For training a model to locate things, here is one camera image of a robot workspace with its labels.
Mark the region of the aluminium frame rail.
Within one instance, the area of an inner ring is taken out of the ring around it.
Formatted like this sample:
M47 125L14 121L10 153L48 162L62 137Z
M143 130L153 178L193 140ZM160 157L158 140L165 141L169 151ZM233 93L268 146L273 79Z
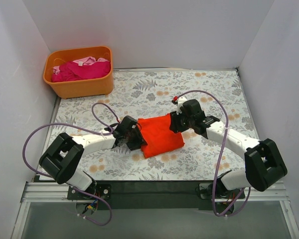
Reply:
M199 188L206 188L211 181L99 181L97 186L109 186L110 199L115 196L187 196L197 197ZM88 196L79 193L66 184L52 181L26 183L21 200L28 202L87 200ZM250 201L287 201L289 199L282 181L264 192L251 189Z

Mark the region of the orange plastic bin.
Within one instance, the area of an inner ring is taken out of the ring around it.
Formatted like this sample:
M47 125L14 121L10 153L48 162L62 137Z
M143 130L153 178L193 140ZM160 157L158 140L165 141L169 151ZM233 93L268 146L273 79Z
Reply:
M52 82L53 67L68 61L85 57L104 58L111 64L110 71L102 78L91 78L78 81ZM51 53L45 62L43 80L61 98L77 98L95 95L108 95L114 88L113 58L110 47L94 46L59 50Z

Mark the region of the orange t shirt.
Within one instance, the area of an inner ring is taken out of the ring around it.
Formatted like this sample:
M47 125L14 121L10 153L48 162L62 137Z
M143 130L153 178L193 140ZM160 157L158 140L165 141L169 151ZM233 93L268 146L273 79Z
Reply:
M141 146L145 158L171 152L185 145L182 134L171 131L169 129L170 124L170 114L138 119L139 129L145 141Z

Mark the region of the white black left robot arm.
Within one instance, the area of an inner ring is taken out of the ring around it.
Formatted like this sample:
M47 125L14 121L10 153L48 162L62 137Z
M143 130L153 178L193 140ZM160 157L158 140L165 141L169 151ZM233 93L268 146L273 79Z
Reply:
M58 184L68 184L79 189L85 199L95 196L97 182L78 168L82 157L100 150L113 149L126 144L129 150L145 145L141 125L131 116L110 125L97 134L70 136L59 134L43 153L39 165Z

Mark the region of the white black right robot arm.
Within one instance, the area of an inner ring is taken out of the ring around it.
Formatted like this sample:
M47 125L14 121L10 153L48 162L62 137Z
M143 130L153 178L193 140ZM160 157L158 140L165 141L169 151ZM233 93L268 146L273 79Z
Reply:
M177 109L170 114L171 131L192 129L205 139L223 144L245 162L244 169L230 170L216 178L213 189L218 197L229 197L234 190L246 187L263 192L287 175L287 167L273 140L251 138L226 128L220 119L206 116L197 100L175 97L172 103Z

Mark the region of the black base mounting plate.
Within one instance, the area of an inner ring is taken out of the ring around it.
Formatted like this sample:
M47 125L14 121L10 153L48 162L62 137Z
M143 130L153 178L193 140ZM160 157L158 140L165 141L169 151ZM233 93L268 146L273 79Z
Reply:
M100 195L114 209L199 209L212 210L211 181L98 181L91 194Z

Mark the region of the magenta t shirt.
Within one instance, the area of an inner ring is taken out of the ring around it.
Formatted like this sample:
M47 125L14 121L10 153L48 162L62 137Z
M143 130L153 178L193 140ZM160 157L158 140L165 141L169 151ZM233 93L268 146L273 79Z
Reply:
M51 82L69 82L88 79L99 79L107 76L111 71L109 61L95 62L92 65L79 66L75 62L67 62L53 68Z

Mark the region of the floral patterned table mat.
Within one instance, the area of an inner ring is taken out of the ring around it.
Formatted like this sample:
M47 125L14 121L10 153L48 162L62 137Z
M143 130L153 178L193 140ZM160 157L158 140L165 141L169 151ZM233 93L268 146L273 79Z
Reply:
M228 122L231 129L249 137L258 136L236 71L116 71L114 89L106 96L61 100L51 143L59 133L81 136L100 131L116 118L163 116L175 110L172 98L186 93L196 99L208 116ZM239 170L244 160L220 144L196 135L183 134L184 147L151 158L125 145L89 154L79 168L96 180L211 180L215 172Z

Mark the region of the light pink t shirt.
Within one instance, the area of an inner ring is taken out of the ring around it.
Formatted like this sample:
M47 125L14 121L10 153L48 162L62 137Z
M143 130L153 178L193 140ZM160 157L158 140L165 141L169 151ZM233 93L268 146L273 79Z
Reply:
M105 58L98 58L96 60L96 58L90 56L90 57L74 60L73 62L76 63L78 66L85 66L85 65L89 66L89 65L93 65L96 62L108 62L108 60ZM56 75L59 74L60 66L53 67L53 73Z

